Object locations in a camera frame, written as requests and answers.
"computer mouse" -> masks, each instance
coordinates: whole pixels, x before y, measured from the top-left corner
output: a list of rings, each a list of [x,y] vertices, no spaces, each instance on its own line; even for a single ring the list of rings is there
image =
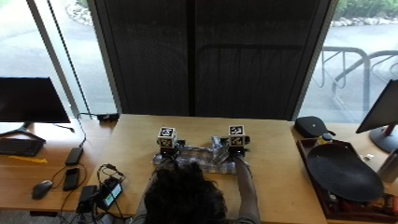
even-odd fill
[[[32,189],[32,199],[34,200],[43,199],[47,196],[51,188],[52,188],[51,180],[46,180],[46,181],[40,182],[39,184],[36,184]]]

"keyboard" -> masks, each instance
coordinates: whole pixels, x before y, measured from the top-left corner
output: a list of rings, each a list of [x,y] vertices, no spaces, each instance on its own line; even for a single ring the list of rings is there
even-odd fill
[[[34,157],[44,143],[39,139],[0,138],[0,155]]]

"black and white marker cube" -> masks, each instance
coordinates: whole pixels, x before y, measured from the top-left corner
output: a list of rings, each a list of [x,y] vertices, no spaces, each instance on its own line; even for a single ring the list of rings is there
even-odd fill
[[[161,148],[175,148],[177,141],[176,128],[161,127],[159,144]]]
[[[245,146],[245,129],[243,125],[229,126],[229,147]]]

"pavement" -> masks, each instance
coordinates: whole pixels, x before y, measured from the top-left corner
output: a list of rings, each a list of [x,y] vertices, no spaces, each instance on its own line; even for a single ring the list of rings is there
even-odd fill
[[[93,27],[83,25],[69,18],[65,11],[67,3],[67,0],[52,1],[79,82],[89,101],[91,112],[113,113],[116,107],[108,87],[95,30]],[[397,36],[397,24],[332,27],[325,46],[354,47],[370,54],[378,50],[397,49]],[[0,44],[2,76],[46,76],[58,80],[48,51],[26,1],[11,0],[10,4],[0,7]],[[356,54],[348,54],[348,66],[358,59]],[[360,66],[348,75],[345,81],[338,83],[342,88],[337,89],[340,98],[336,98],[332,92],[332,77],[342,72],[342,64],[341,56],[330,60],[326,67],[330,76],[324,76],[318,60],[298,117],[317,116],[326,122],[361,122],[366,115],[362,106],[364,91],[370,92],[370,104],[373,104],[386,86],[386,80],[398,78],[389,72],[392,63],[384,63],[376,69],[380,77],[372,76],[370,89],[364,90],[364,67]],[[55,81],[55,86],[59,90],[63,89],[58,81]],[[67,104],[64,91],[60,91],[60,97]]]

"wooden desk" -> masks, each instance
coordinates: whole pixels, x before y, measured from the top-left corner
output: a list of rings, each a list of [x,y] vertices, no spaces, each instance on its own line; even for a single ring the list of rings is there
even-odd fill
[[[261,220],[268,223],[326,223],[313,186],[300,158],[290,132],[290,123],[282,120],[212,119],[143,115],[121,115],[105,147],[100,163],[111,163],[125,174],[124,193],[117,201],[124,215],[137,210],[143,191],[155,170],[151,163],[160,151],[157,135],[161,127],[177,129],[187,145],[211,146],[211,137],[228,135],[229,125],[245,125],[252,138],[245,160],[252,172],[259,196]],[[237,177],[207,175],[219,182],[228,206],[228,218],[237,218],[240,197]],[[97,184],[97,176],[89,179]]]
[[[43,180],[51,179],[56,172],[65,166],[68,152],[73,147],[77,147],[84,140],[84,134],[77,120],[72,119],[71,121],[71,124],[64,125],[73,127],[75,133],[52,124],[36,123],[30,127],[32,133],[47,139],[46,146],[35,158],[47,159],[48,163],[42,164],[31,161],[20,161],[10,159],[10,156],[0,156],[0,209],[51,212],[62,210],[68,195],[68,192],[63,191],[64,182],[58,189],[50,191],[43,200],[32,200],[31,192],[32,187]],[[0,133],[11,131],[20,126],[22,123],[2,123]],[[87,140],[81,163],[87,167],[87,183],[97,160],[101,157],[104,143],[112,133],[115,123],[100,124],[97,120],[83,120],[83,126],[87,133]],[[56,176],[55,185],[62,181],[64,173],[65,172],[62,172]],[[80,189],[76,189],[67,199],[63,211],[75,211],[79,197]]]
[[[380,149],[377,145],[373,144],[370,140],[369,132],[356,133],[358,126],[360,124],[353,124],[353,123],[326,124],[328,129],[334,131],[337,134],[334,139],[345,142],[350,142],[361,158],[366,157],[369,154],[374,156],[372,160],[369,161],[365,160],[365,163],[374,171],[377,171],[381,165],[384,164],[389,154],[382,149]],[[300,133],[294,128],[292,128],[292,132],[296,140],[302,139],[302,136],[300,135]],[[385,185],[385,187],[386,187],[386,193],[398,195],[398,181],[396,181],[390,185]],[[329,220],[329,223],[370,224],[369,222],[341,221],[341,220]]]

